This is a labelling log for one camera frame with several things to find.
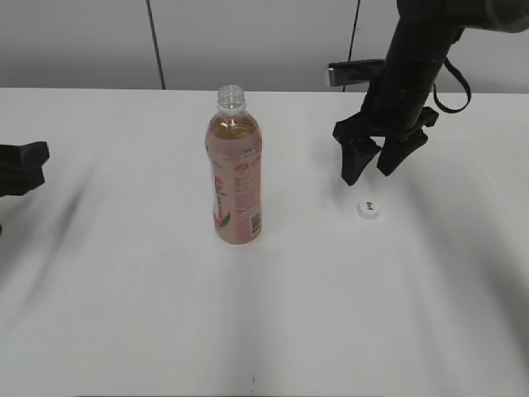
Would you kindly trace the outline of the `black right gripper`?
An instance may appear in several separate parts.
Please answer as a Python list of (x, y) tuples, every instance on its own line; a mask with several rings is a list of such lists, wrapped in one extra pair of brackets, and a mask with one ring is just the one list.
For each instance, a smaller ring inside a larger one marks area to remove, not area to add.
[[(384, 176), (391, 175), (415, 150), (427, 143), (424, 127), (433, 127), (438, 112), (424, 107), (409, 128), (384, 124), (358, 112), (334, 126), (333, 137), (341, 144), (341, 178), (354, 185), (365, 167), (380, 152), (377, 168)], [(371, 137), (387, 137), (381, 148)]]

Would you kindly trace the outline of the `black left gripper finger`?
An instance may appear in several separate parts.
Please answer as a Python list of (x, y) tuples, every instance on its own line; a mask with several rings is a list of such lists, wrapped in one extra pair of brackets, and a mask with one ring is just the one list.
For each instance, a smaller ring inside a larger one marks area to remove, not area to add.
[(49, 147), (45, 141), (21, 146), (1, 145), (1, 167), (38, 168), (49, 158)]
[(0, 197), (23, 196), (45, 182), (41, 167), (33, 170), (1, 169)]

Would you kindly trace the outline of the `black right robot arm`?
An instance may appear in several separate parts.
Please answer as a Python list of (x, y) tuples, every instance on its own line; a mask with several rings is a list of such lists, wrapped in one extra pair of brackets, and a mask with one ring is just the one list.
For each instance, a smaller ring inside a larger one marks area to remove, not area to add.
[(332, 135), (341, 146), (341, 178), (354, 185), (372, 159), (391, 175), (415, 150), (427, 143), (424, 128), (440, 112), (455, 113), (437, 102), (436, 78), (447, 68), (472, 95), (468, 81), (449, 61), (450, 48), (466, 29), (519, 33), (528, 28), (526, 1), (399, 1), (399, 20), (382, 60), (330, 63), (331, 87), (369, 83), (360, 110), (336, 123)]

